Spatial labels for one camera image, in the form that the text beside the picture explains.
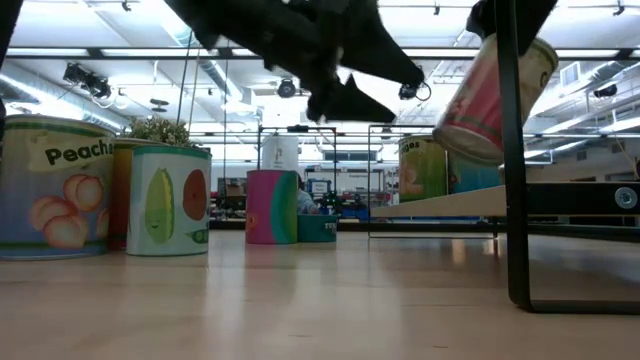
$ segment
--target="person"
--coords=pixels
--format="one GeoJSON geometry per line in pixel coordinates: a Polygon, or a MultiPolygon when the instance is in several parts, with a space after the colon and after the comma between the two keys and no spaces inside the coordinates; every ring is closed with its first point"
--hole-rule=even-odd
{"type": "Polygon", "coordinates": [[[316,215],[320,210],[311,195],[304,191],[304,182],[298,174],[298,214],[299,215],[316,215]]]}

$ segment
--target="peaches can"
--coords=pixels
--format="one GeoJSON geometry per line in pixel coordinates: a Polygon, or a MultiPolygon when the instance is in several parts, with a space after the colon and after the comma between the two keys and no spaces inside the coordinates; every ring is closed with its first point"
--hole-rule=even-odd
{"type": "Polygon", "coordinates": [[[59,259],[106,251],[115,133],[39,115],[5,120],[0,258],[59,259]]]}

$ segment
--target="blue container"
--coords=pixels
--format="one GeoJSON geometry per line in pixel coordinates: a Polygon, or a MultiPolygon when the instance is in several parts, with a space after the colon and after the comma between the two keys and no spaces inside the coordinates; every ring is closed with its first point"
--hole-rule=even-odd
{"type": "Polygon", "coordinates": [[[298,215],[298,242],[336,242],[337,230],[337,216],[298,215]]]}
{"type": "Polygon", "coordinates": [[[453,154],[450,154],[449,166],[452,194],[500,185],[500,171],[497,166],[474,164],[453,154]]]}

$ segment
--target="teal can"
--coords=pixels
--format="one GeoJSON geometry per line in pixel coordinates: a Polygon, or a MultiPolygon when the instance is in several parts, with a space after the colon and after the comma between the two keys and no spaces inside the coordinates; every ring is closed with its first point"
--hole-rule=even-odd
{"type": "Polygon", "coordinates": [[[205,253],[211,154],[174,146],[133,149],[127,254],[205,253]]]}
{"type": "Polygon", "coordinates": [[[336,242],[338,217],[334,215],[298,215],[298,242],[336,242]]]}

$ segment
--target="potted plant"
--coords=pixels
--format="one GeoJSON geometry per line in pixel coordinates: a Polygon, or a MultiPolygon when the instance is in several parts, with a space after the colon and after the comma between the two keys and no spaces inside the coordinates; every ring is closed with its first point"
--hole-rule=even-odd
{"type": "Polygon", "coordinates": [[[128,138],[180,147],[196,147],[196,144],[189,140],[189,131],[184,121],[176,122],[155,117],[144,120],[134,118],[131,120],[129,129],[125,128],[123,131],[128,138]]]}

